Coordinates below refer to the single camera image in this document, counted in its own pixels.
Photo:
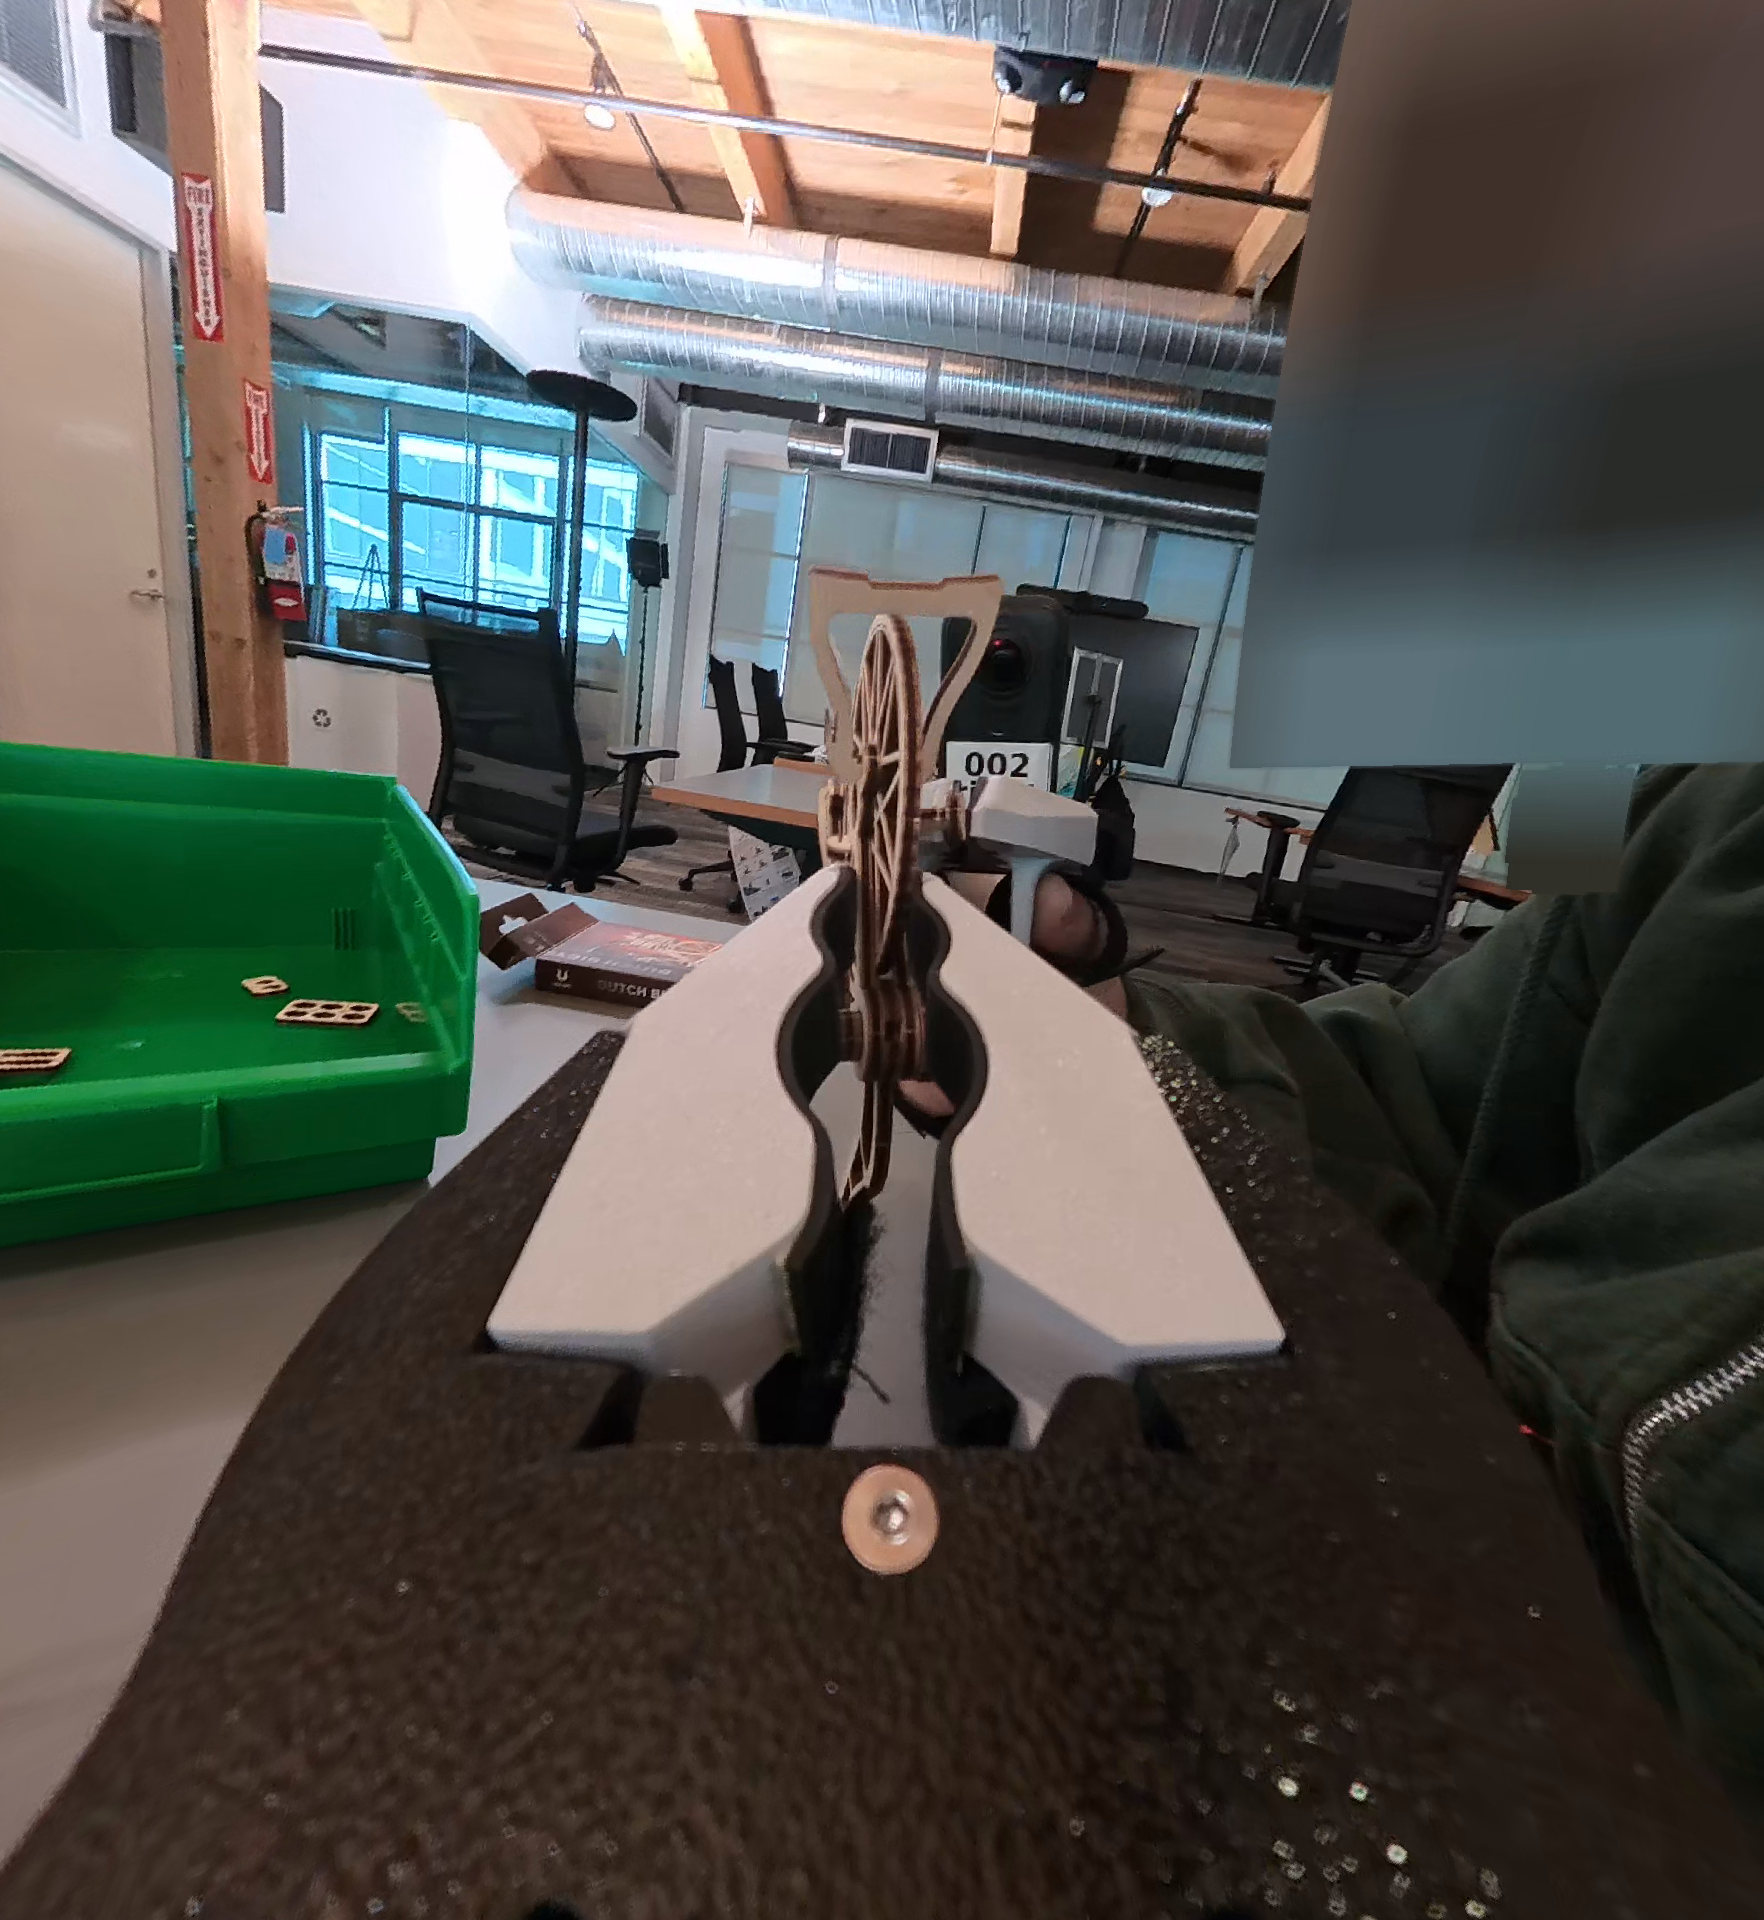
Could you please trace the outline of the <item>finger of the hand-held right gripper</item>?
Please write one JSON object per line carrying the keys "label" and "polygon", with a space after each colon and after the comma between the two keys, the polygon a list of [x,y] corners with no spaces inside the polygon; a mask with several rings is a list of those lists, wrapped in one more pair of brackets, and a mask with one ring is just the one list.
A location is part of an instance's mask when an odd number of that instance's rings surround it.
{"label": "finger of the hand-held right gripper", "polygon": [[966,802],[964,898],[1031,948],[1038,879],[1066,872],[1089,885],[1094,810],[1038,786],[972,786]]}

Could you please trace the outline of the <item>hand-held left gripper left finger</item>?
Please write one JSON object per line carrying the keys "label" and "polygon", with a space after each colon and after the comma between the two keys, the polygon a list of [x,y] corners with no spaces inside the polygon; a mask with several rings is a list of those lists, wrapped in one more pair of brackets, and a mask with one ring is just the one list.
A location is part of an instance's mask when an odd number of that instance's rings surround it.
{"label": "hand-held left gripper left finger", "polygon": [[815,1097],[859,899],[825,868],[630,1019],[490,1310],[498,1348],[697,1377],[755,1431],[839,1425],[863,1205]]}

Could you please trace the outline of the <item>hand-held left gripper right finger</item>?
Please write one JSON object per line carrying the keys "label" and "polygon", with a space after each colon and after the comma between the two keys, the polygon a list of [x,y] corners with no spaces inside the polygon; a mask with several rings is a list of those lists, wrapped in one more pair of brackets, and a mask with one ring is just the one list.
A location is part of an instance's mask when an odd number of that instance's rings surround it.
{"label": "hand-held left gripper right finger", "polygon": [[942,878],[922,1349],[940,1443],[1032,1443],[1078,1380],[1276,1363],[1286,1330],[1134,1030]]}

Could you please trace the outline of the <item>wooden wheel model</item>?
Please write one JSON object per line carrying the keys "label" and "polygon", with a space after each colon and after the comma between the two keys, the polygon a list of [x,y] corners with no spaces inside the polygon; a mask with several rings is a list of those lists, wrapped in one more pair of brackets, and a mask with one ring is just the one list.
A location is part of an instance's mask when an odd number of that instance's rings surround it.
{"label": "wooden wheel model", "polygon": [[842,1199],[887,1186],[905,1082],[928,1068],[922,901],[922,792],[966,685],[984,659],[1005,595],[994,573],[878,582],[815,566],[806,636],[827,697],[819,846],[853,878],[847,1055],[863,1080],[863,1117]]}

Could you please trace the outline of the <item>person's right forearm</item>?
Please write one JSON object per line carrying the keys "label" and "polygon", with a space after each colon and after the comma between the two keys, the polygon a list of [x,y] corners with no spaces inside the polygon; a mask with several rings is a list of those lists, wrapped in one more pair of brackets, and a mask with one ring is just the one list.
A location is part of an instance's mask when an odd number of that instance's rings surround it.
{"label": "person's right forearm", "polygon": [[1495,1249],[1554,1186],[1554,1108],[1527,1043],[1527,924],[1401,994],[1278,990],[1134,972],[1125,1017],[1170,1043],[1315,1172],[1475,1345]]}

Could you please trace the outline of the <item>person's right hand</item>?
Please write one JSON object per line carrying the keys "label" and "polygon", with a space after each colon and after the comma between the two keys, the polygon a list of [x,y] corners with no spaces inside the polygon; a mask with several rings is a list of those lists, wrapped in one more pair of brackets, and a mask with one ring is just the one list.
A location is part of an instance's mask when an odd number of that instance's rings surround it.
{"label": "person's right hand", "polygon": [[1031,948],[1119,1017],[1127,1015],[1131,934],[1114,901],[1063,870],[1038,879]]}

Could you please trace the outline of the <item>brown puzzle box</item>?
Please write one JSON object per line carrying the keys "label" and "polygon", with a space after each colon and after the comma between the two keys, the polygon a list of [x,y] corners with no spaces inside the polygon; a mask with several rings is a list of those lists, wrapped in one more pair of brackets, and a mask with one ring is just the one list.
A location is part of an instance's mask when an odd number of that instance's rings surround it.
{"label": "brown puzzle box", "polygon": [[503,972],[532,968],[536,994],[634,1012],[720,952],[702,931],[617,922],[580,899],[547,907],[532,891],[487,907],[478,950]]}

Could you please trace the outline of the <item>white patterned card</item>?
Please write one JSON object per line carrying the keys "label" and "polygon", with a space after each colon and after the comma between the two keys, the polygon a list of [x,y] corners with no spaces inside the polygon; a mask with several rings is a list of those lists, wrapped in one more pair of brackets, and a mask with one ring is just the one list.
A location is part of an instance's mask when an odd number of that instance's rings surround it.
{"label": "white patterned card", "polygon": [[804,861],[797,847],[733,826],[726,837],[741,911],[750,922],[763,918],[803,883]]}

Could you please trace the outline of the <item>wooden background table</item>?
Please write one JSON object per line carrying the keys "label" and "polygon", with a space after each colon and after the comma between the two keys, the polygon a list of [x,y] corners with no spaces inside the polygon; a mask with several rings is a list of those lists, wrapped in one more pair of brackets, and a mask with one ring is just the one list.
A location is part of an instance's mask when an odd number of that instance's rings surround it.
{"label": "wooden background table", "polygon": [[779,757],[706,776],[659,779],[652,799],[745,823],[746,829],[771,828],[815,837],[827,777],[828,766],[822,759]]}

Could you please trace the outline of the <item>black speaker on tripod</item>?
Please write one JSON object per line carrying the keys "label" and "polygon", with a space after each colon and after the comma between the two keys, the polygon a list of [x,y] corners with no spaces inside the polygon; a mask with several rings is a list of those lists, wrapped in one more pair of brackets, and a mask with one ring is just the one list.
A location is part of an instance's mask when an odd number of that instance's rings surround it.
{"label": "black speaker on tripod", "polygon": [[652,659],[656,631],[656,595],[671,573],[671,548],[659,531],[637,531],[627,539],[629,568],[629,743],[647,746],[652,711]]}

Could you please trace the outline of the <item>large green plastic bin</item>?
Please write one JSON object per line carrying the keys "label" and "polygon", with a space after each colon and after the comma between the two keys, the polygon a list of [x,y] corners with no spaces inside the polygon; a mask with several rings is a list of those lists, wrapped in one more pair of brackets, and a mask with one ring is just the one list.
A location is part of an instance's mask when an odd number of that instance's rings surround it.
{"label": "large green plastic bin", "polygon": [[[0,739],[0,1249],[424,1178],[481,899],[397,779]],[[286,998],[252,998],[251,975]],[[365,1028],[276,1024],[293,996]]]}

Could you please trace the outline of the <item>black floor lamp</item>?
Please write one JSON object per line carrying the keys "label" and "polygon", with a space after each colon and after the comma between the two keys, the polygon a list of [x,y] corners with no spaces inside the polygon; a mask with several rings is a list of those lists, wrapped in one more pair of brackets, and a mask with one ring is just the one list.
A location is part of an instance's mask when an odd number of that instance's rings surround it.
{"label": "black floor lamp", "polygon": [[607,528],[591,512],[591,440],[600,426],[629,426],[637,419],[637,399],[619,386],[585,371],[535,370],[527,375],[535,399],[567,415],[568,435],[563,449],[563,524],[561,524],[561,611],[559,611],[559,685],[575,708],[580,687],[583,615],[588,598],[591,538]]}

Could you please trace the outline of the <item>white recycling bin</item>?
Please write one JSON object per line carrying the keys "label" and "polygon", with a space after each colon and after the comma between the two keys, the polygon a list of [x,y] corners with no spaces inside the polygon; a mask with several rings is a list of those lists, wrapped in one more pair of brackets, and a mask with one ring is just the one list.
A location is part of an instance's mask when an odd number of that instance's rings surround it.
{"label": "white recycling bin", "polygon": [[284,683],[293,766],[391,777],[419,803],[430,797],[443,748],[430,673],[288,649]]}

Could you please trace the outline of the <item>person's green jacket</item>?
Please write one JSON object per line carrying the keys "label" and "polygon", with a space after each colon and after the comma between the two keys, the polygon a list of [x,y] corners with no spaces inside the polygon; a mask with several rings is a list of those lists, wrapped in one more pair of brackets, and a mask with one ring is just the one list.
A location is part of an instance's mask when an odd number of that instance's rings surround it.
{"label": "person's green jacket", "polygon": [[1617,890],[1477,950],[1486,1354],[1643,1675],[1764,1836],[1764,763],[1655,770]]}

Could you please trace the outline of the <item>wooden support post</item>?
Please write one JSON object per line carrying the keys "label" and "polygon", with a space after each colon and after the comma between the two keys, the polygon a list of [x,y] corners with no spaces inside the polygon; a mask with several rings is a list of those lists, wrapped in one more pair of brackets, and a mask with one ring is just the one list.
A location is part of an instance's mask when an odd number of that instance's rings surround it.
{"label": "wooden support post", "polygon": [[261,5],[164,2],[161,50],[208,750],[284,763],[284,642],[259,598],[251,531],[279,502]]}

